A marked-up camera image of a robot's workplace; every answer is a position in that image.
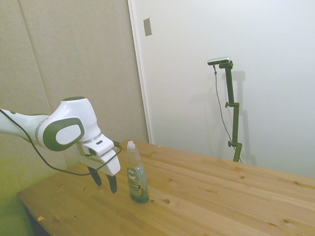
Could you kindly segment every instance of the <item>bottle label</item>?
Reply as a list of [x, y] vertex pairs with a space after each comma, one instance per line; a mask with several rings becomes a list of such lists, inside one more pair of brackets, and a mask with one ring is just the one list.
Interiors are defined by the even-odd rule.
[[141, 183], [137, 171], [134, 168], [127, 169], [130, 191], [135, 196], [141, 195]]

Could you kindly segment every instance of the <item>light switch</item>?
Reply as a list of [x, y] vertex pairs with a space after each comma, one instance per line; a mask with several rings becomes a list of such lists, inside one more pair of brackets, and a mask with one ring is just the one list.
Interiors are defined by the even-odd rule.
[[151, 35], [152, 34], [151, 19], [150, 18], [145, 19], [143, 21], [143, 24], [144, 24], [144, 31], [146, 33], [146, 36]]

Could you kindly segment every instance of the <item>dish soap bottle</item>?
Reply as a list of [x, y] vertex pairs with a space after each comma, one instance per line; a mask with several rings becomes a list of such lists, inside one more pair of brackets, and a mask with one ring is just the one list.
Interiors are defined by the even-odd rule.
[[131, 198], [138, 203], [146, 203], [149, 200], [147, 177], [133, 141], [127, 144], [127, 176]]

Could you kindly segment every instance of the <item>beige wall panel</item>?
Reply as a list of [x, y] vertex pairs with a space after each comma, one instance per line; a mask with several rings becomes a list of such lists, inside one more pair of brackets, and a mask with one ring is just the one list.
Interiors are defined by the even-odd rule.
[[51, 110], [84, 96], [109, 139], [147, 142], [127, 0], [20, 2]]
[[[28, 33], [17, 1], [0, 0], [0, 108], [50, 114]], [[39, 149], [52, 165], [66, 168], [63, 154]], [[32, 235], [16, 193], [54, 174], [22, 138], [0, 134], [0, 235]]]

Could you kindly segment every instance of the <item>table surface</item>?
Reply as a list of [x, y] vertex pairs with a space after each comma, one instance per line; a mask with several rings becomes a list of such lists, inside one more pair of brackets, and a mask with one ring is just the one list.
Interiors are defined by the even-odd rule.
[[[135, 142], [150, 199], [134, 202], [119, 154], [118, 190], [58, 173], [18, 193], [52, 236], [315, 236], [315, 179]], [[86, 173], [77, 164], [68, 170]]]

